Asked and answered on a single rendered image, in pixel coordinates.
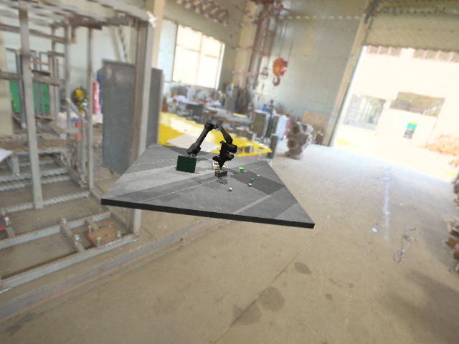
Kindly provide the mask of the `cream rectangular tray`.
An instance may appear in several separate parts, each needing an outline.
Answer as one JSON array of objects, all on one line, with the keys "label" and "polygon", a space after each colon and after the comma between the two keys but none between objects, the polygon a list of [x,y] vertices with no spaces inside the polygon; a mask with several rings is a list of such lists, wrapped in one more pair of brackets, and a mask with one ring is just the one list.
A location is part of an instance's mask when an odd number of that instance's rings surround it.
[{"label": "cream rectangular tray", "polygon": [[[213,169],[219,169],[219,163],[213,162],[213,163],[212,163],[212,167],[213,167]],[[222,170],[223,170],[223,169],[224,169],[224,170],[227,170],[227,164],[226,164],[226,163],[224,163],[224,165],[223,165],[223,167],[222,167]]]}]

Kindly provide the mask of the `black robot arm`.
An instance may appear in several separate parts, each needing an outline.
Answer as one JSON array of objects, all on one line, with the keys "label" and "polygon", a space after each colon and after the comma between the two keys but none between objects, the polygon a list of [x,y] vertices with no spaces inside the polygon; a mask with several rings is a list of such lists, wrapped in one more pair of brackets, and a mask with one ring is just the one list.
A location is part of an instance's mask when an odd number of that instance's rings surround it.
[{"label": "black robot arm", "polygon": [[186,150],[187,157],[192,157],[196,158],[197,153],[201,150],[200,145],[202,144],[203,140],[207,136],[208,132],[211,131],[212,129],[219,128],[221,133],[223,134],[223,137],[226,142],[223,140],[219,143],[222,144],[221,150],[223,151],[229,151],[228,153],[226,152],[223,157],[226,158],[227,161],[230,161],[234,158],[234,154],[231,153],[236,153],[237,152],[237,145],[232,144],[232,137],[230,136],[229,133],[225,131],[225,129],[222,127],[220,122],[214,121],[214,120],[207,120],[206,123],[204,124],[204,129],[200,136],[198,137],[197,141],[195,143],[192,143],[192,145]]}]

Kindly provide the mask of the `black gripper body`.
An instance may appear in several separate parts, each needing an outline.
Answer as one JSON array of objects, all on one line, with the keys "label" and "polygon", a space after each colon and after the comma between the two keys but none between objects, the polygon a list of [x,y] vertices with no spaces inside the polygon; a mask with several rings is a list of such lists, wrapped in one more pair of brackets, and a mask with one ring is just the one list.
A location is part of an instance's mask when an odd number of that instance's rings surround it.
[{"label": "black gripper body", "polygon": [[223,157],[223,155],[228,151],[227,150],[219,150],[220,154],[218,156],[214,156],[212,160],[216,161],[216,162],[220,162],[220,161],[223,161],[223,160],[226,160],[225,157]]}]

